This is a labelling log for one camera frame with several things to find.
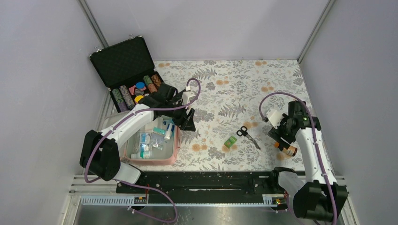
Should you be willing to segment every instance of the blue round object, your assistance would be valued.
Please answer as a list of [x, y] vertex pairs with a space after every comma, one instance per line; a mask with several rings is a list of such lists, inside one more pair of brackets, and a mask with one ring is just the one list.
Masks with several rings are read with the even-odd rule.
[[144, 87], [145, 87], [145, 84], [143, 82], [136, 83], [136, 88], [143, 89]]

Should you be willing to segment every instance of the gray floor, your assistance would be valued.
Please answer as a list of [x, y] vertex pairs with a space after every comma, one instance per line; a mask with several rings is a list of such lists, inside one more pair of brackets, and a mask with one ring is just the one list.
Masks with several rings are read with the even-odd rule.
[[[267, 212], [264, 207], [178, 207], [179, 218], [175, 225], [299, 225], [290, 213]], [[162, 219], [174, 217], [172, 207], [146, 207], [143, 212]], [[314, 225], [311, 220], [301, 220]], [[142, 215], [132, 214], [127, 207], [81, 205], [74, 225], [162, 225]]]

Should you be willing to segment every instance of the scissors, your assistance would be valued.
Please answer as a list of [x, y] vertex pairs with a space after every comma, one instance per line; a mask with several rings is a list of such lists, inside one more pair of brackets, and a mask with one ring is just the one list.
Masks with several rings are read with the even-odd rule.
[[237, 135], [238, 135], [239, 137], [241, 137], [241, 136], [247, 137], [250, 141], [252, 141], [252, 142], [254, 143], [254, 145], [256, 146], [257, 149], [261, 149], [260, 146], [257, 144], [257, 141], [254, 140], [254, 139], [247, 133], [247, 127], [242, 126], [242, 127], [240, 128], [240, 130], [237, 131]]

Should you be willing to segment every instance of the black scissors handle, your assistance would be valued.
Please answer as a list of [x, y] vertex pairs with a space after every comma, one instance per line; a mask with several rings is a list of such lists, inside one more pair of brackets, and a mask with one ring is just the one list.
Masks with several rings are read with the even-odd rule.
[[245, 136], [245, 137], [246, 137], [246, 135], [247, 135], [247, 127], [242, 126], [242, 127], [240, 128], [240, 130], [237, 131], [237, 135], [238, 135], [239, 137], [241, 137], [241, 136]]

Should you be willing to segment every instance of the scissors blade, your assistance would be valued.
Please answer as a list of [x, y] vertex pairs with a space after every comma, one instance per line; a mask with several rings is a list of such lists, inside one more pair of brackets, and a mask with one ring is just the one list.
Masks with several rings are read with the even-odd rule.
[[246, 135], [247, 138], [249, 138], [250, 141], [252, 141], [254, 143], [254, 145], [256, 146], [257, 149], [260, 149], [260, 146], [257, 144], [257, 141], [254, 140], [250, 135]]

